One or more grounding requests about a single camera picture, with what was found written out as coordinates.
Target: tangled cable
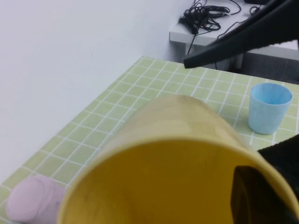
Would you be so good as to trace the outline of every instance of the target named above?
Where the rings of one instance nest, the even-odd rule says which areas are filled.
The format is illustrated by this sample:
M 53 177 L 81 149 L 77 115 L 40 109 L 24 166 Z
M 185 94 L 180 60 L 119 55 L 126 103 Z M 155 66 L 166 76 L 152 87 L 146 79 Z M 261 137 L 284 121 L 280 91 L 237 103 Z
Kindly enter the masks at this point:
M 212 32 L 221 29 L 221 25 L 215 21 L 216 18 L 235 15 L 241 11 L 241 6 L 234 0 L 229 0 L 235 3 L 239 10 L 235 13 L 230 13 L 230 9 L 224 6 L 206 6 L 201 0 L 194 1 L 191 8 L 185 10 L 184 16 L 179 22 L 184 24 L 193 35 L 197 35 L 199 29 L 204 29 L 207 32 Z

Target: green tile tablecloth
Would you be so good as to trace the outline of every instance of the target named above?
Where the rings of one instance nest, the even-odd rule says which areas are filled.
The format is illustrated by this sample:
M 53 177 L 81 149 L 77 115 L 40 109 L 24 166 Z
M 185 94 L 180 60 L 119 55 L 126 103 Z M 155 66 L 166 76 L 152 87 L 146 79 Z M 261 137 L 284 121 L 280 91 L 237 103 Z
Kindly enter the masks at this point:
M 261 82 L 282 84 L 294 95 L 281 127 L 273 135 L 253 133 L 247 124 L 250 89 Z M 7 222 L 5 200 L 20 180 L 42 174 L 68 187 L 138 108 L 157 96 L 169 94 L 204 101 L 254 149 L 298 133 L 297 85 L 205 68 L 186 70 L 179 63 L 143 57 L 2 183 L 0 224 Z

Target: blue cup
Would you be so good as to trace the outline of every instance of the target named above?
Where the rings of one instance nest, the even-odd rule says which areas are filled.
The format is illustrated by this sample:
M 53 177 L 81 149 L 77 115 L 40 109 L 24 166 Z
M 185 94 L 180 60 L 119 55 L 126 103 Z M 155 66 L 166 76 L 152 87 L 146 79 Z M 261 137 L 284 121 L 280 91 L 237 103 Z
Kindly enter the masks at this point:
M 293 95 L 282 85 L 261 83 L 252 87 L 249 126 L 260 134 L 272 134 L 280 126 Z

